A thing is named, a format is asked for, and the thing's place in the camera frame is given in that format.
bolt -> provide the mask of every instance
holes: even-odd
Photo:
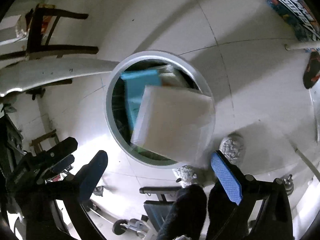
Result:
[[[281,185],[283,183],[283,181],[282,181],[282,179],[276,178],[276,183]]]
[[[245,176],[245,179],[248,180],[248,181],[254,181],[254,176],[250,175],[250,174],[247,174]]]

tiled floor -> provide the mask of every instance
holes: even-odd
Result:
[[[313,108],[302,84],[309,54],[284,49],[295,40],[293,31],[265,0],[95,1],[85,8],[89,18],[77,41],[98,46],[98,59],[121,61],[137,51],[159,49],[190,61],[215,99],[214,148],[237,131],[246,142],[243,173],[270,181],[295,172],[294,207],[312,174],[291,142],[312,160],[316,149]],[[100,184],[108,190],[94,200],[116,217],[140,218],[149,197],[139,194],[139,187],[173,186],[175,177],[171,170],[137,163],[113,140],[103,108],[107,85],[104,74],[47,88],[37,117],[47,114],[61,140],[77,139],[74,172],[105,150],[109,164]]]

clutter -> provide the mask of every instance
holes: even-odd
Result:
[[[181,73],[172,65],[157,67],[162,86],[188,88],[189,85]]]
[[[4,114],[12,114],[12,113],[15,113],[17,112],[17,109],[15,109],[11,104],[6,104],[4,103],[1,110],[0,110],[0,113],[4,112]]]
[[[130,130],[133,130],[145,86],[161,86],[161,80],[156,69],[126,71],[121,74],[121,79],[125,82],[125,107]]]
[[[320,25],[304,0],[267,0],[267,3],[294,29],[299,41],[320,40]]]
[[[131,142],[183,163],[205,151],[214,128],[211,97],[195,90],[146,86]]]
[[[27,36],[27,22],[24,16],[20,16],[15,25],[15,31],[17,38],[23,38]]]

circular opening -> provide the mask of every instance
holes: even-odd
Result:
[[[120,75],[125,71],[145,70],[163,65],[171,65],[175,70],[178,70],[188,84],[188,88],[196,89],[205,95],[212,96],[204,78],[181,58],[166,52],[144,51],[129,56],[115,68],[114,76],[107,91],[106,117],[111,133],[129,156],[148,166],[173,168],[172,165],[177,164],[176,161],[131,144],[132,134],[125,109],[125,86],[124,81],[120,78]]]

chair leg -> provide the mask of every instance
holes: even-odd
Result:
[[[35,59],[47,56],[61,56],[67,54],[97,54],[98,47],[94,46],[77,46],[77,45],[47,45],[40,46],[37,50],[29,55],[29,59]]]
[[[74,19],[80,19],[80,20],[85,20],[89,16],[89,14],[87,13],[75,13],[75,12],[70,12],[62,9],[39,8],[38,10],[40,11],[39,14],[42,14],[44,16],[60,16],[60,17],[74,18]]]
[[[57,16],[56,19],[54,20],[54,22],[53,22],[53,24],[52,24],[52,27],[51,27],[51,30],[50,30],[50,32],[49,32],[48,38],[47,38],[47,40],[45,41],[45,45],[49,45],[49,41],[50,41],[50,39],[51,39],[52,33],[53,33],[55,27],[57,26],[57,23],[58,23],[59,19],[60,19],[60,16]]]

